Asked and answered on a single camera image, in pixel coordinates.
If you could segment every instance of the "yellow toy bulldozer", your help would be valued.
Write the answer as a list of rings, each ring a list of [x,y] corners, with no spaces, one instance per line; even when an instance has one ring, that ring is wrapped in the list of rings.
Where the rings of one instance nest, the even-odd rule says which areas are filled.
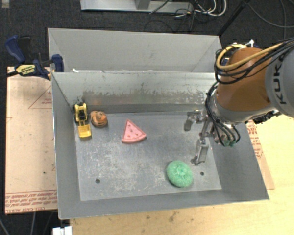
[[[75,122],[78,122],[78,135],[80,138],[90,137],[92,135],[91,128],[89,124],[85,124],[88,120],[87,118],[87,105],[85,103],[80,103],[74,105],[75,110]]]

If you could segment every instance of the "blue clamp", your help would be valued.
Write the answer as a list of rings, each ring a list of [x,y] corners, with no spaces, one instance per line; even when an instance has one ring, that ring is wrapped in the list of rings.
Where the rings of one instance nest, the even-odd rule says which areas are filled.
[[[18,44],[19,37],[14,35],[5,41],[5,48],[9,54],[18,60],[18,65],[14,67],[15,72],[21,76],[37,76],[47,80],[50,80],[50,72],[45,69],[43,64],[54,63],[55,71],[63,72],[64,64],[63,58],[59,54],[55,54],[52,58],[45,62],[39,62],[38,59],[34,59],[30,63],[26,62],[26,55],[24,55]]]

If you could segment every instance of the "green ball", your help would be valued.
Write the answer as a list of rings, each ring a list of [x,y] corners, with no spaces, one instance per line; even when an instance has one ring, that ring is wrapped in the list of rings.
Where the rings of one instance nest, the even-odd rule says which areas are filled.
[[[193,182],[191,168],[180,160],[169,163],[167,167],[167,176],[170,182],[177,187],[187,187]]]

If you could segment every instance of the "black cable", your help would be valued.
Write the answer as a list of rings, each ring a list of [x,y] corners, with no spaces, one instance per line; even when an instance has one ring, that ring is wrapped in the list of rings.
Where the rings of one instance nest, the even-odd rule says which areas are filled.
[[[217,84],[218,82],[215,82],[209,89],[208,93],[207,93],[207,97],[205,100],[205,107],[207,110],[207,115],[208,117],[211,119],[212,123],[213,123],[213,128],[218,136],[218,139],[220,140],[220,143],[223,146],[227,146],[227,144],[224,143],[220,133],[219,133],[219,129],[222,130],[226,136],[228,141],[230,142],[235,142],[237,143],[238,140],[240,139],[240,135],[238,133],[238,131],[236,129],[235,132],[237,133],[238,138],[236,138],[235,134],[230,130],[230,128],[228,126],[226,126],[225,124],[223,124],[214,114],[214,112],[212,111],[212,109],[210,108],[210,100],[213,94],[213,91],[217,88]]]
[[[238,72],[233,72],[234,70],[237,70],[238,68],[242,67],[243,65],[245,65],[246,63],[243,63],[233,69],[230,69],[230,70],[227,70],[227,71],[224,71],[222,69],[219,69],[217,66],[216,66],[216,63],[215,63],[215,66],[214,66],[214,69],[215,69],[215,78],[217,80],[217,82],[219,83],[222,83],[222,84],[233,84],[233,83],[236,83],[240,80],[242,80],[243,78],[246,78],[246,77],[251,77],[254,74],[248,76],[248,74],[258,65],[264,63],[266,60],[270,59],[271,57],[273,56],[276,56],[277,55],[277,58],[281,58],[282,56],[285,56],[287,53],[289,53],[292,49],[294,48],[294,38],[291,38],[289,40],[285,40],[281,46],[277,47],[276,49],[270,51],[268,54],[266,54],[265,56],[263,56],[262,58],[260,58],[257,62],[255,62],[253,65],[243,69],[243,70],[240,70]],[[228,81],[228,82],[224,82],[224,81],[221,81],[218,76],[224,76],[224,77],[231,77],[233,78],[233,80],[231,81]]]
[[[19,73],[16,70],[12,71],[10,73],[7,73],[5,75],[0,76],[0,80],[6,79],[6,78],[11,77],[11,76],[15,76],[17,74],[19,74]]]
[[[169,1],[170,0],[166,0],[161,6],[159,6],[158,8],[153,10],[152,12],[150,12],[150,14],[153,14],[153,13],[157,12],[158,10],[160,10],[161,8],[163,8]]]

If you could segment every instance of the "yellow cable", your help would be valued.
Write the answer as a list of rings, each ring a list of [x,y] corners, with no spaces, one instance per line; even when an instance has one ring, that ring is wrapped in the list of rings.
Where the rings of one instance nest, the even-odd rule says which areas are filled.
[[[221,70],[235,69],[236,67],[238,67],[238,66],[240,66],[240,65],[242,65],[242,64],[244,64],[244,63],[246,63],[246,62],[248,62],[249,60],[251,60],[251,59],[253,59],[253,58],[255,58],[255,57],[258,57],[258,56],[260,56],[260,55],[262,55],[262,54],[264,54],[264,53],[267,53],[267,52],[269,52],[269,51],[271,51],[271,50],[274,50],[274,49],[278,48],[281,44],[282,44],[282,43],[279,43],[279,44],[273,45],[273,46],[271,46],[271,47],[269,47],[269,48],[267,48],[267,49],[264,49],[264,50],[262,50],[262,51],[260,51],[260,52],[258,52],[258,53],[256,53],[256,54],[253,54],[253,55],[251,55],[251,56],[249,56],[249,57],[247,57],[247,58],[244,58],[244,59],[242,59],[241,61],[238,61],[238,62],[236,62],[236,63],[234,63],[234,64],[224,65],[224,66],[223,66],[223,65],[220,64],[220,61],[221,61],[222,57],[223,57],[223,56],[224,56],[229,50],[231,50],[232,48],[237,47],[237,46],[235,46],[236,44],[234,44],[234,45],[230,45],[230,46],[226,47],[226,48],[225,48],[225,49],[224,49],[224,50],[218,55],[217,60],[216,60],[217,68],[219,68],[219,69],[221,69]]]

